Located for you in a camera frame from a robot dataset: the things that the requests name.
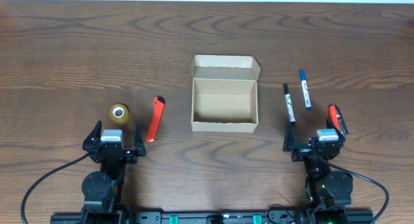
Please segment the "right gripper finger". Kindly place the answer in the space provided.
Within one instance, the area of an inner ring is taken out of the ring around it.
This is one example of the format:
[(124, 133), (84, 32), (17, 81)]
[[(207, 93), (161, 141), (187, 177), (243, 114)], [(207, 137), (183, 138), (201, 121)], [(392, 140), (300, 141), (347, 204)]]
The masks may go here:
[(285, 140), (283, 143), (282, 150), (283, 151), (293, 151), (296, 148), (296, 141), (294, 138), (294, 133), (292, 129), (292, 125), (290, 122), (287, 122), (286, 132), (285, 132)]
[(332, 120), (330, 117), (328, 117), (326, 124), (327, 124), (327, 129), (335, 129), (338, 131), (340, 130), (340, 125), (339, 125), (339, 121), (337, 118)]

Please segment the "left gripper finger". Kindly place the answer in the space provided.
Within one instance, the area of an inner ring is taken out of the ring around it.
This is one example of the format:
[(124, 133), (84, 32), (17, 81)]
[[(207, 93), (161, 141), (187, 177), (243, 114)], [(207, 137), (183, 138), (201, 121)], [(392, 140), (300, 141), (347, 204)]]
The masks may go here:
[(94, 129), (90, 132), (90, 134), (88, 134), (88, 136), (84, 140), (84, 143), (93, 143), (93, 141), (95, 139), (99, 139), (100, 138), (101, 132), (102, 132), (102, 121), (99, 120), (96, 123)]
[(144, 141), (142, 139), (142, 134), (140, 130), (140, 122), (138, 121), (136, 123), (135, 128), (135, 137), (134, 137), (134, 147), (136, 151), (137, 156), (145, 156), (146, 155), (146, 149), (144, 146)]

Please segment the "yellow tape roll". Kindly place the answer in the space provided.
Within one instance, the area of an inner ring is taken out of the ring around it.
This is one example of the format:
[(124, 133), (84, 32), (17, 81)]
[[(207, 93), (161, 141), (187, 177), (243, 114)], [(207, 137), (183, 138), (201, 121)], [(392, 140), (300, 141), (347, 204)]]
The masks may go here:
[(109, 116), (116, 123), (125, 123), (129, 118), (129, 108), (123, 104), (115, 104), (110, 108)]

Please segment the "blue marker pen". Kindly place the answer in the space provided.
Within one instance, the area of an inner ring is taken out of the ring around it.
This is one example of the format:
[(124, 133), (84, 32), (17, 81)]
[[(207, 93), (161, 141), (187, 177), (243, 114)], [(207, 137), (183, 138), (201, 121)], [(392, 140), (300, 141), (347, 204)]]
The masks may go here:
[(301, 88), (303, 91), (303, 98), (305, 102), (305, 108), (306, 110), (310, 111), (312, 109), (312, 105), (311, 105), (311, 99), (310, 99), (310, 95), (308, 91), (306, 75), (303, 69), (300, 70), (300, 80), (301, 80)]

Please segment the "black marker pen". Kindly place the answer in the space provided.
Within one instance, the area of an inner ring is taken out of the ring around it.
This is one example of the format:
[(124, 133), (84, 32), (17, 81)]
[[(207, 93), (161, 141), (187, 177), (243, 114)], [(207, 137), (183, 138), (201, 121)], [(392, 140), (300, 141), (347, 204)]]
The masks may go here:
[(290, 93), (289, 93), (288, 84), (283, 84), (283, 89), (284, 89), (284, 93), (285, 93), (285, 101), (286, 101), (287, 111), (288, 111), (288, 115), (289, 115), (289, 122), (290, 122), (291, 126), (294, 126), (296, 124), (296, 118), (295, 118), (295, 115), (294, 115), (294, 109), (293, 109), (293, 105), (292, 105), (291, 96), (290, 96)]

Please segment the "orange utility knife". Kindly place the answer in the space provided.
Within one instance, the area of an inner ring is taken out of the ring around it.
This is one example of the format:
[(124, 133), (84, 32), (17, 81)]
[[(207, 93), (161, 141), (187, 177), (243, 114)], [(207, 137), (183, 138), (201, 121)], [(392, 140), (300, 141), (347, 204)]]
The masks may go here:
[(153, 116), (151, 118), (151, 123), (146, 137), (146, 141), (148, 143), (154, 142), (157, 136), (157, 131), (166, 105), (164, 97), (156, 96), (153, 99), (153, 105)]

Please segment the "cardboard box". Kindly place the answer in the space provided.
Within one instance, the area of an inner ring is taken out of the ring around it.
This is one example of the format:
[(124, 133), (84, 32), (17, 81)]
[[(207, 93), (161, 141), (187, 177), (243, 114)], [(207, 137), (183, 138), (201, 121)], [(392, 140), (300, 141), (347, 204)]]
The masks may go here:
[(259, 124), (253, 56), (196, 54), (191, 65), (193, 131), (252, 133)]

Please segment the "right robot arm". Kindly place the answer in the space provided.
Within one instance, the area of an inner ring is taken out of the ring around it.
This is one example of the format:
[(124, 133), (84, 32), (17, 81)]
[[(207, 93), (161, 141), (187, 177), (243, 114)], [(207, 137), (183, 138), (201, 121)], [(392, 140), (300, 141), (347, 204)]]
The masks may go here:
[(305, 165), (305, 195), (311, 204), (296, 211), (296, 223), (348, 223), (345, 207), (351, 204), (353, 177), (340, 170), (331, 170), (328, 162), (340, 153), (345, 142), (341, 131), (327, 120), (327, 127), (307, 143), (295, 140), (291, 123), (287, 124), (283, 151), (291, 153), (293, 162)]

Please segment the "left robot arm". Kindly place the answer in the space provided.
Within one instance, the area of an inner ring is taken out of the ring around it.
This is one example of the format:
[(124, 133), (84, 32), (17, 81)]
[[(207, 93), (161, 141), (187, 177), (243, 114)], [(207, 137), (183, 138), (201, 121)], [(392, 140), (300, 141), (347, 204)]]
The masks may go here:
[(83, 142), (82, 149), (100, 165), (82, 182), (84, 194), (81, 224), (134, 223), (135, 215), (121, 204), (127, 164), (136, 164), (146, 155), (140, 124), (136, 124), (134, 148), (125, 150), (123, 132), (120, 129), (102, 130), (99, 120)]

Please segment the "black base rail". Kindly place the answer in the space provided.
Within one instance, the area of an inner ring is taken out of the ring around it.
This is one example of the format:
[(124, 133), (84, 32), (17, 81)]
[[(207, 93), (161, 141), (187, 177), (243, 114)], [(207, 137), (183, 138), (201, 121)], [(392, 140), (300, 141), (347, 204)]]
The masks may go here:
[(115, 223), (115, 224), (273, 224), (273, 223), (370, 223), (370, 210), (328, 210), (306, 212), (274, 209), (267, 212), (201, 212), (161, 213), (122, 212), (115, 214), (56, 214), (50, 217), (55, 224)]

